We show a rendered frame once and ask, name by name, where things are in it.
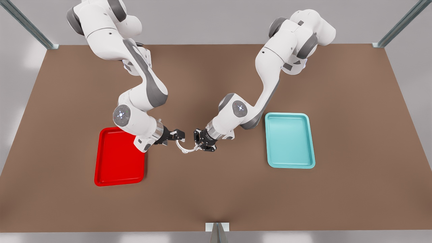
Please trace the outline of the white drainage pipe clamp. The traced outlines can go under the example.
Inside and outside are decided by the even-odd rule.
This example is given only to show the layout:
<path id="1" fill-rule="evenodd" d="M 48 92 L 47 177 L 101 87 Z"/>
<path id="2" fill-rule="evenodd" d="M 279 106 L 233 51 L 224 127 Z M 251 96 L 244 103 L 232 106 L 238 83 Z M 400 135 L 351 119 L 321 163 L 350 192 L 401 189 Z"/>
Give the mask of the white drainage pipe clamp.
<path id="1" fill-rule="evenodd" d="M 184 147 L 182 147 L 182 145 L 180 144 L 180 142 L 184 142 L 185 140 L 184 139 L 182 139 L 182 140 L 176 140 L 176 144 L 177 144 L 177 147 L 182 151 L 182 153 L 184 153 L 184 154 L 188 154 L 188 153 L 191 153 L 191 152 L 194 152 L 194 151 L 197 151 L 197 150 L 199 150 L 200 149 L 200 147 L 201 147 L 201 142 L 199 142 L 199 143 L 196 143 L 196 145 L 194 146 L 194 148 L 193 149 L 186 149 L 186 148 L 184 148 Z"/>

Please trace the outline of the red rectangular tray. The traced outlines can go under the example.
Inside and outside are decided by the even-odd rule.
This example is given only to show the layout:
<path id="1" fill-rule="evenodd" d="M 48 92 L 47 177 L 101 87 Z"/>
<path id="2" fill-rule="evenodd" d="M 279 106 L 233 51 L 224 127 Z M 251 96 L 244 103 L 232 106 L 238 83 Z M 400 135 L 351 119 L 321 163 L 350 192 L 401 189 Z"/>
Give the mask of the red rectangular tray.
<path id="1" fill-rule="evenodd" d="M 94 183 L 117 186 L 139 183 L 145 173 L 145 153 L 134 146 L 135 136 L 118 127 L 99 134 Z"/>

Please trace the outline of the teal rectangular tray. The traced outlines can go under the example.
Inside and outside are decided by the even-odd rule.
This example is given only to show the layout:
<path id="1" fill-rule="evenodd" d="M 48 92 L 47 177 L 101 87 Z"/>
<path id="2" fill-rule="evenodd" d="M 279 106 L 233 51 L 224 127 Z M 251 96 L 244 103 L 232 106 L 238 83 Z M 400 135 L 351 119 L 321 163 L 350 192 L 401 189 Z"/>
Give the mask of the teal rectangular tray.
<path id="1" fill-rule="evenodd" d="M 273 168 L 311 169 L 315 154 L 309 117 L 304 113 L 265 115 L 267 161 Z"/>

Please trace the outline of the silver frame post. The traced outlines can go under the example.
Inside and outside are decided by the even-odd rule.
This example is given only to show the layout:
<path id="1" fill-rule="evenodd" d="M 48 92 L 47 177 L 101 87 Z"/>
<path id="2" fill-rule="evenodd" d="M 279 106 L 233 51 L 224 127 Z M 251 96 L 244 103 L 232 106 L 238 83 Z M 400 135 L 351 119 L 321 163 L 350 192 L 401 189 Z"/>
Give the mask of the silver frame post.
<path id="1" fill-rule="evenodd" d="M 412 22 L 432 0 L 418 0 L 418 2 L 398 21 L 398 23 L 377 43 L 372 43 L 373 48 L 385 48 L 409 23 Z"/>
<path id="2" fill-rule="evenodd" d="M 0 6 L 15 18 L 39 43 L 48 50 L 56 50 L 58 44 L 53 44 L 10 0 L 0 0 Z"/>
<path id="3" fill-rule="evenodd" d="M 211 232 L 210 243 L 228 243 L 226 232 L 230 231 L 228 222 L 207 222 L 205 231 Z"/>

